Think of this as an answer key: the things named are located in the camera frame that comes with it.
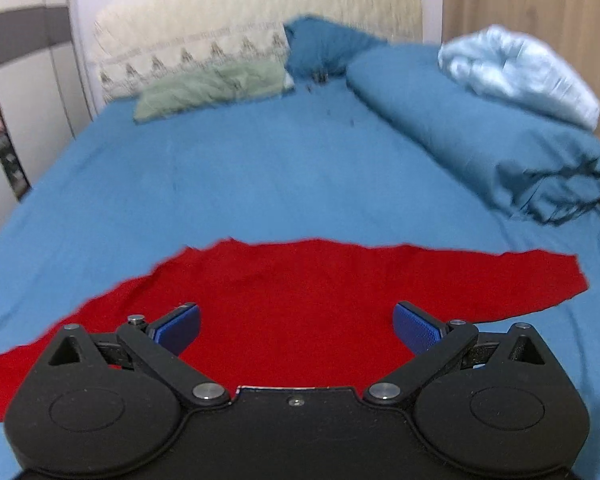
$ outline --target red cloth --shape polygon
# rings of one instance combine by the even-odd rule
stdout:
[[[52,335],[66,323],[112,332],[187,301],[202,330],[181,358],[234,391],[252,386],[355,386],[412,354],[392,329],[401,300],[448,321],[492,321],[548,308],[587,289],[574,256],[500,256],[413,246],[364,248],[325,240],[185,249],[86,303],[41,339],[0,355],[0,420]]]

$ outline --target patterned headboard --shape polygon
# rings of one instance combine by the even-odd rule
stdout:
[[[187,42],[208,50],[215,42],[200,38],[242,30],[269,30],[276,38],[284,35],[283,22],[302,14],[323,16],[392,41],[422,40],[420,0],[146,0],[119,2],[99,13],[91,59],[112,96],[112,79],[128,89],[139,79],[150,79],[152,65],[164,72],[170,71],[170,63],[176,68],[182,53],[188,52]]]

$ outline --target screw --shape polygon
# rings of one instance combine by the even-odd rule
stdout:
[[[218,383],[202,383],[193,388],[193,394],[202,400],[213,400],[224,394],[224,388]]]
[[[300,406],[304,406],[304,399],[300,396],[294,396],[288,400],[288,403],[294,408],[299,408]]]
[[[137,326],[144,322],[144,316],[142,314],[132,314],[131,316],[126,317],[126,322],[128,322],[129,325]]]
[[[393,383],[376,383],[369,387],[371,396],[381,400],[395,399],[400,392],[400,387]]]

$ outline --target blue bed sheet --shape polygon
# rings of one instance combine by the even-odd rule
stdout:
[[[589,290],[524,319],[587,403],[592,431],[576,471],[600,480],[600,208],[560,226],[509,219],[343,80],[140,126],[133,108],[109,105],[1,233],[0,352],[182,246],[229,236],[576,253]],[[0,480],[17,471],[0,425]]]

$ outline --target blue duvet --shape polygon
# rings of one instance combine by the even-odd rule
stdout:
[[[344,80],[297,83],[282,98],[140,126],[135,102],[109,105],[0,235],[0,352],[184,245],[229,236],[575,253],[589,290],[525,320],[585,399],[592,431],[576,471],[600,480],[600,208],[562,225],[511,219]],[[0,425],[0,480],[17,471]]]
[[[600,141],[591,133],[488,100],[446,77],[438,50],[373,49],[347,81],[483,200],[510,215],[561,222],[600,200]]]

